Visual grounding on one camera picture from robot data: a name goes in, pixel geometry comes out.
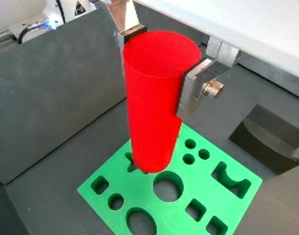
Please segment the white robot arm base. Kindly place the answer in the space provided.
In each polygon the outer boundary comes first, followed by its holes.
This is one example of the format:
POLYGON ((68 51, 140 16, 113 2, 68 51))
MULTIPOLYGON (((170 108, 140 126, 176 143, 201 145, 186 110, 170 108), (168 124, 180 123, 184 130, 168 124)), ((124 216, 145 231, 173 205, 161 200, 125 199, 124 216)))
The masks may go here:
POLYGON ((0 0, 0 54, 97 9, 98 0, 0 0))

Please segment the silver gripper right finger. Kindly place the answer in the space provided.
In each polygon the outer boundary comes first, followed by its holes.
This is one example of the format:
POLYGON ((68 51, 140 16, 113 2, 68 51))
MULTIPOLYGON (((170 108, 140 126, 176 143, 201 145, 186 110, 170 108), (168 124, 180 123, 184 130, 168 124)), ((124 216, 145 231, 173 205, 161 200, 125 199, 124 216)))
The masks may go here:
POLYGON ((205 97, 218 98, 222 83, 217 77, 226 73, 240 59, 241 52, 226 42, 210 37, 205 48, 204 58, 186 71, 182 81, 181 94, 176 116, 188 119, 205 97))

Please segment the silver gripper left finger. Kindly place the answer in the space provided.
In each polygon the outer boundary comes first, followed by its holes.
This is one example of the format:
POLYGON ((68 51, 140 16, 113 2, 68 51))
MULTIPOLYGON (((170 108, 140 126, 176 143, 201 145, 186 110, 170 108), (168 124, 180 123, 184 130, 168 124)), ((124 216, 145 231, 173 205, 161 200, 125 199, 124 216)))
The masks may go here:
POLYGON ((105 5, 114 23, 114 35, 121 50, 125 43, 146 31, 146 26, 140 23, 132 0, 106 0, 105 5))

